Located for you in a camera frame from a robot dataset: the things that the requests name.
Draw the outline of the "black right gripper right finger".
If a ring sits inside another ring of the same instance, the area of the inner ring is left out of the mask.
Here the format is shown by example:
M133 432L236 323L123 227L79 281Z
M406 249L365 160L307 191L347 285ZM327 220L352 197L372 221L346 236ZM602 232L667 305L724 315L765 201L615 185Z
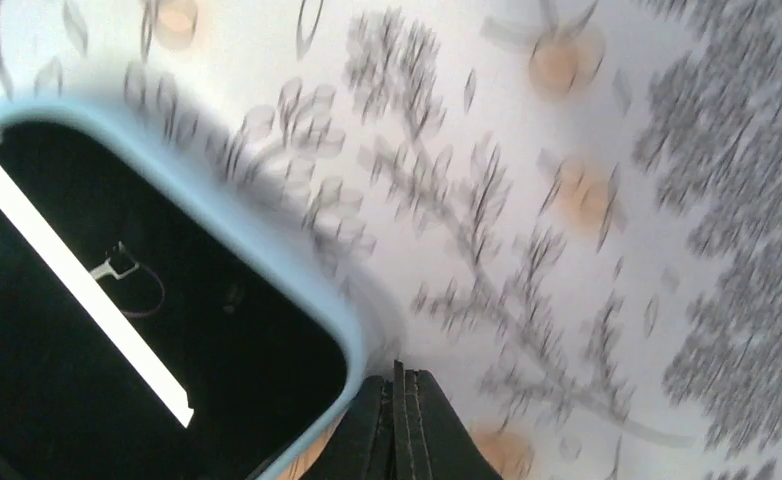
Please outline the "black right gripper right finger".
M402 480L500 480L439 383L394 363L394 468Z

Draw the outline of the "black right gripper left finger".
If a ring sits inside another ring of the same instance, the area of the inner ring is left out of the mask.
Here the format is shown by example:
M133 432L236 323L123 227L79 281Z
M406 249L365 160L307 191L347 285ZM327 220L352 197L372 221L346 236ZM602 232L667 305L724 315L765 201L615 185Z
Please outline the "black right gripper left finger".
M367 378L303 480L389 480L394 477L392 383Z

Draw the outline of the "floral patterned table mat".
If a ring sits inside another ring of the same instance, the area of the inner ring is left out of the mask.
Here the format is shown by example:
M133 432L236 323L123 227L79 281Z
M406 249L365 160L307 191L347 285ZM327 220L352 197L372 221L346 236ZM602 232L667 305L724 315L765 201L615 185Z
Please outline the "floral patterned table mat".
M369 92L379 30L430 41L416 94ZM0 93L117 89L140 60L233 136L257 106L335 91L343 150L290 196L387 284L403 308L405 359L435 372L475 427L507 420L536 479L782 479L782 1L0 1ZM416 310L476 270L445 223L402 211L408 155L374 176L361 157L402 144L402 101L432 102L420 137L449 186L477 140L500 153L508 195L482 221L500 251L559 236L540 276L555 347L522 346L474 321Z

